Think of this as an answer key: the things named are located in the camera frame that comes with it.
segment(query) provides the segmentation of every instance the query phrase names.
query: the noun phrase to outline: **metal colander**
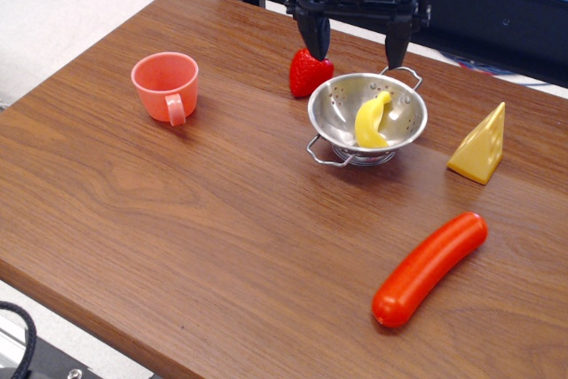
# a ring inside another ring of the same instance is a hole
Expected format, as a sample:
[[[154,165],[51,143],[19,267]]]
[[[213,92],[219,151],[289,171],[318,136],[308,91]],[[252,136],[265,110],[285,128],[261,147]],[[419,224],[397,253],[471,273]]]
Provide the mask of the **metal colander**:
[[[318,135],[307,146],[308,153],[320,164],[344,167],[347,164],[374,166],[390,160],[394,154],[417,139],[428,121],[423,99],[416,92],[422,78],[414,70],[400,67],[411,73],[418,83],[414,88],[384,75],[356,73],[340,75],[323,83],[314,91],[308,103],[308,115]],[[376,98],[381,91],[390,92],[391,102],[384,106],[379,132],[388,147],[364,148],[355,139],[355,118],[363,104]],[[312,151],[318,139],[324,138],[343,162],[323,161]]]

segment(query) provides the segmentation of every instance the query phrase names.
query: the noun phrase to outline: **cup handle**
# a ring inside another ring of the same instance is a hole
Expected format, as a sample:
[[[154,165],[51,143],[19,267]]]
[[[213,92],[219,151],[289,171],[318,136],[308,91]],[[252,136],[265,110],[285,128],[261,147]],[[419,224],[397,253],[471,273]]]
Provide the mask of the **cup handle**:
[[[184,104],[181,102],[181,97],[178,93],[168,95],[166,97],[166,104],[168,105],[168,113],[170,116],[170,124],[178,126],[185,123],[185,110]]]

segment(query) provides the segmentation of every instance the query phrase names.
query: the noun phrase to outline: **red sausage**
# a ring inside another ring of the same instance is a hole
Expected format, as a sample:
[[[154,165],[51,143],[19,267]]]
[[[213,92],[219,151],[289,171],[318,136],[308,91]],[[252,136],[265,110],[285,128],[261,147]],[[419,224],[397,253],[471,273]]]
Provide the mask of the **red sausage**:
[[[487,224],[477,213],[455,217],[424,240],[373,298],[373,315],[388,328],[405,324],[424,297],[458,262],[483,244]]]

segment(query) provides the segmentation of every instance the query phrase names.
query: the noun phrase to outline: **strawberry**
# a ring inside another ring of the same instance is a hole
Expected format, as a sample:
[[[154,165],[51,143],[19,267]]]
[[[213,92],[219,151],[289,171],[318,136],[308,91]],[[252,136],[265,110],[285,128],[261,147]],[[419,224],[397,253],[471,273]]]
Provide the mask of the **strawberry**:
[[[318,61],[307,49],[296,52],[290,65],[290,90],[295,97],[308,97],[334,75],[329,59]]]

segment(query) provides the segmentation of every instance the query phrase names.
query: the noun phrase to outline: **yellow banana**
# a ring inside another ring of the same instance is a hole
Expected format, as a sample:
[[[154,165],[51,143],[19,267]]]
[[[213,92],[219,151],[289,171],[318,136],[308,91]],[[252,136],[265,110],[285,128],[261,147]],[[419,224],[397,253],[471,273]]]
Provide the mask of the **yellow banana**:
[[[379,133],[379,124],[383,119],[384,105],[391,102],[391,95],[382,91],[375,99],[361,106],[355,118],[355,138],[359,146],[365,148],[383,148],[389,146]]]

